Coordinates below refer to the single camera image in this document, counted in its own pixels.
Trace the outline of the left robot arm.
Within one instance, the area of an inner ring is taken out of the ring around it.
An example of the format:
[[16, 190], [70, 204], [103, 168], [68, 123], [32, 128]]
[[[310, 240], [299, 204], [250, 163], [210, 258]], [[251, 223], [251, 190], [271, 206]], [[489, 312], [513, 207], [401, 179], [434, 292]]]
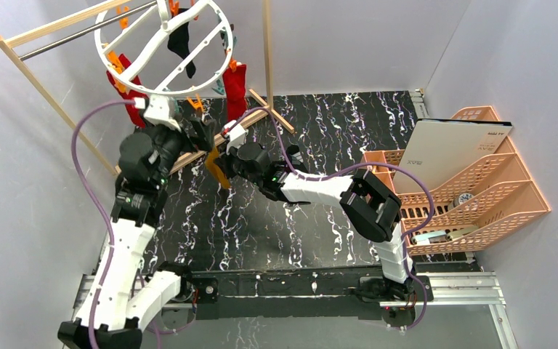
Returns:
[[121, 141], [113, 206], [110, 211], [99, 208], [108, 245], [81, 307], [72, 320], [60, 324], [57, 337], [65, 347], [140, 348], [143, 332], [163, 306], [178, 301], [195, 305], [198, 290], [186, 265], [164, 262], [148, 280], [140, 274], [168, 198], [172, 166], [182, 153], [214, 146], [214, 120], [189, 122], [195, 135], [167, 117]]

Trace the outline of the white round clip hanger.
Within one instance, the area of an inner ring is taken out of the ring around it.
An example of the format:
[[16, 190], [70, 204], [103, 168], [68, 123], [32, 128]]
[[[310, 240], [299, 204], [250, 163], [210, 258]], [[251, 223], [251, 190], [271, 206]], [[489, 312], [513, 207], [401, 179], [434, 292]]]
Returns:
[[[191, 96], [196, 92], [210, 87], [222, 74], [230, 67], [233, 66], [233, 30], [230, 27], [230, 22], [225, 15], [224, 11], [219, 7], [215, 1], [197, 1], [190, 6], [189, 9], [182, 13], [177, 10], [169, 9], [168, 1], [151, 1], [150, 3], [139, 7], [143, 13], [129, 26], [124, 28], [120, 34], [113, 40], [103, 43], [101, 38], [101, 28], [108, 24], [105, 19], [106, 10], [100, 12], [96, 19], [98, 25], [94, 33], [94, 44], [102, 61], [102, 64], [107, 68], [108, 72], [113, 75], [113, 78], [123, 84], [129, 89], [136, 90], [148, 95], [165, 95], [170, 97], [176, 96]], [[203, 11], [210, 9], [215, 17], [218, 19], [217, 24], [206, 34], [203, 40], [176, 65], [176, 67], [167, 74], [165, 78], [154, 88], [144, 87], [141, 84], [135, 84], [133, 79], [138, 76], [142, 69], [150, 62], [153, 55], [158, 49], [169, 40], [169, 36], [176, 30], [184, 27], [184, 25], [193, 21]], [[130, 34], [132, 34], [137, 27], [143, 24], [151, 16], [157, 15], [160, 20], [159, 29], [151, 36], [149, 41], [144, 45], [138, 57], [131, 60], [131, 65], [128, 68], [116, 69], [116, 64], [109, 58], [109, 54], [117, 48], [117, 46]], [[225, 58], [220, 67], [213, 73], [213, 75], [198, 85], [192, 85], [186, 89], [169, 91], [168, 87], [173, 80], [179, 75], [186, 72], [186, 66], [193, 62], [193, 60], [215, 39], [219, 38], [221, 34], [223, 38]]]

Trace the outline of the mustard yellow sock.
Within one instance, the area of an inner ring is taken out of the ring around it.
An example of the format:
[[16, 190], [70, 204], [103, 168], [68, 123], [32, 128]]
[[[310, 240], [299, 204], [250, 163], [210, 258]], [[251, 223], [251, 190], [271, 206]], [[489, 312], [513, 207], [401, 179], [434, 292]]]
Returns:
[[222, 189], [227, 190], [231, 188], [231, 184], [221, 168], [215, 163], [218, 158], [219, 151], [217, 150], [217, 147], [214, 147], [210, 152], [208, 152], [205, 160], [205, 166], [207, 170], [209, 170], [212, 177], [221, 185]]

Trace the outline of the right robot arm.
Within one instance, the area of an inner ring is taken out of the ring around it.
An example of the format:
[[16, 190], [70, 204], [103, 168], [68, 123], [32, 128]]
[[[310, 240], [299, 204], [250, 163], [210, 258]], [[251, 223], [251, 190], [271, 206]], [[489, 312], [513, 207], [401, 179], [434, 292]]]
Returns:
[[352, 227], [373, 243], [381, 263], [381, 276], [374, 276], [349, 294], [370, 301], [404, 300], [414, 305], [421, 298], [432, 301], [430, 286], [416, 275], [406, 238], [414, 229], [400, 226], [402, 201], [370, 168], [357, 164], [336, 174], [308, 172], [298, 145], [281, 149], [283, 158], [273, 160], [259, 143], [228, 145], [210, 156], [218, 180], [240, 177], [254, 184], [271, 201], [287, 204], [321, 204], [339, 208]]

